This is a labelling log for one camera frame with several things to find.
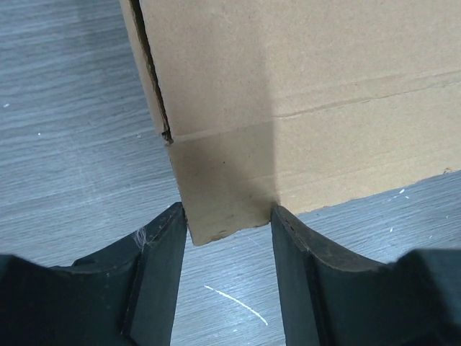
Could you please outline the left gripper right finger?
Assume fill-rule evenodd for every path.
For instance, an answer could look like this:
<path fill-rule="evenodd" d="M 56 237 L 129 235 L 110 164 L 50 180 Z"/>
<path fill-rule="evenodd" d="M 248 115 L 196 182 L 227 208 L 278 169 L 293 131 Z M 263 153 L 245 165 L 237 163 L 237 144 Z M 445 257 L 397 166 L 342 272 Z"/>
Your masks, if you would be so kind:
<path fill-rule="evenodd" d="M 429 331 L 431 294 L 414 258 L 363 257 L 282 206 L 271 229 L 288 345 L 404 345 Z"/>

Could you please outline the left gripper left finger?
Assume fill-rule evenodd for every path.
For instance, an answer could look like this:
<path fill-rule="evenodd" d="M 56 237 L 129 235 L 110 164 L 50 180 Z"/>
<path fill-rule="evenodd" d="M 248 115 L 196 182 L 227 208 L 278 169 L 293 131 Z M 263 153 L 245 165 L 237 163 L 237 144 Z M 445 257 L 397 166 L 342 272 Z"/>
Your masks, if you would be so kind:
<path fill-rule="evenodd" d="M 54 267 L 50 345 L 169 345 L 187 222 L 174 203 L 109 246 Z"/>

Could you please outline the brown cardboard box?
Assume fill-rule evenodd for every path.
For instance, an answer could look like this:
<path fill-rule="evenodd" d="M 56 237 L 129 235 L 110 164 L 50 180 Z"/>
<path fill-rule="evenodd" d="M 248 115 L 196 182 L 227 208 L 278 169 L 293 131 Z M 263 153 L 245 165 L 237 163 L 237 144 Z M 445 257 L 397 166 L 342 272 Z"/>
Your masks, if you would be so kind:
<path fill-rule="evenodd" d="M 122 1 L 197 246 L 460 169 L 458 1 Z"/>

